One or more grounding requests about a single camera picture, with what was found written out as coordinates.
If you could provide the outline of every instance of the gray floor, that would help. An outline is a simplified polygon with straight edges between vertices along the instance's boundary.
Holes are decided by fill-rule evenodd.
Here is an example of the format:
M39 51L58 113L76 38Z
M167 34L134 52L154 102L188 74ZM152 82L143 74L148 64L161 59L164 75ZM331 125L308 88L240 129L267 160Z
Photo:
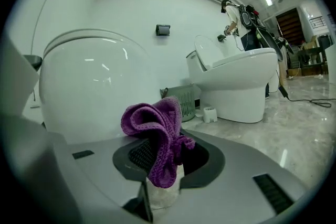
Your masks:
M284 86L292 100L336 98L336 86L329 84L327 77L296 77L286 80ZM194 118L182 127L252 146L310 188L322 178L334 153L336 101L331 103L331 108L322 108L290 102L278 91L266 100L264 118L258 123L223 119L204 123L202 118Z

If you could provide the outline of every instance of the black pants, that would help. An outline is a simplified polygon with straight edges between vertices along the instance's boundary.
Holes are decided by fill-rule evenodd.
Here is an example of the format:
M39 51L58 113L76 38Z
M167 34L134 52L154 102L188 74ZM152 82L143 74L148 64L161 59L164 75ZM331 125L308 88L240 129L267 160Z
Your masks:
M241 37L241 43L245 51L260 49L259 40L255 32L250 31ZM269 86L266 85L265 96L269 96Z

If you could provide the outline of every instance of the plastic basket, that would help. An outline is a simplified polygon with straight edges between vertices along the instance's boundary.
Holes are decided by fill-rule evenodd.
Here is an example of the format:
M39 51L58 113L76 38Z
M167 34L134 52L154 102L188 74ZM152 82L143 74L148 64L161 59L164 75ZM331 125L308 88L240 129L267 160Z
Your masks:
M165 97L175 96L180 102L182 122L189 121L195 116L195 98L193 85L168 88Z

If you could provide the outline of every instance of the toilet tank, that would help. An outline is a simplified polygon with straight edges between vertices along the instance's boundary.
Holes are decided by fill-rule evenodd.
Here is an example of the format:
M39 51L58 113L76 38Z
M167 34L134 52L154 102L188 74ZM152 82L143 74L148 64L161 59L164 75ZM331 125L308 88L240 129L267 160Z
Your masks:
M125 109L155 103L157 79L145 50L105 30L76 30L44 51L39 93L46 128L69 144L123 136Z

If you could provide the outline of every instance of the person's arm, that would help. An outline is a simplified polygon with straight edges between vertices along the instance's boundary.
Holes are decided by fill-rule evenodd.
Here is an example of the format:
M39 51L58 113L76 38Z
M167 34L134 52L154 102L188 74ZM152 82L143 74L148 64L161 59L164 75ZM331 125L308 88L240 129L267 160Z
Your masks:
M235 12L233 11L232 7L226 7L226 13L229 16L230 20L232 21L230 24L230 27L226 30L226 35L230 35L230 32L237 26L237 16Z

